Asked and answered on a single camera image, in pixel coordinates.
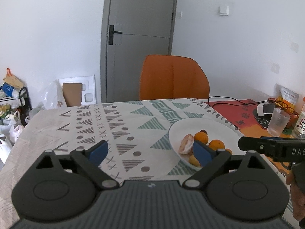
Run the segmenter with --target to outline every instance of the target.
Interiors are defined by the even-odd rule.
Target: cardboard box
[[[68,107],[81,106],[81,83],[63,83],[63,97]]]

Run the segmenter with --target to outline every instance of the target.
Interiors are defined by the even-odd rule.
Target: orange bag handle
[[[7,70],[7,75],[12,77],[13,75],[11,73],[11,69],[10,68],[6,68],[6,70]]]

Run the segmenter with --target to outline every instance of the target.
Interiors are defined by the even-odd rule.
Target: plastic bottle
[[[298,118],[298,121],[296,122],[294,129],[291,132],[290,137],[297,139],[305,139],[305,104],[303,105],[301,114]]]

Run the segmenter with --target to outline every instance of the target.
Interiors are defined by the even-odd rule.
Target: gray door
[[[169,49],[174,0],[111,0],[108,23],[114,25],[106,63],[107,102],[139,100],[139,83],[147,55]]]

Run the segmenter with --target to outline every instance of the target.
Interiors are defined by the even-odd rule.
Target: orange chair
[[[140,79],[140,100],[209,97],[209,81],[190,58],[148,55]]]

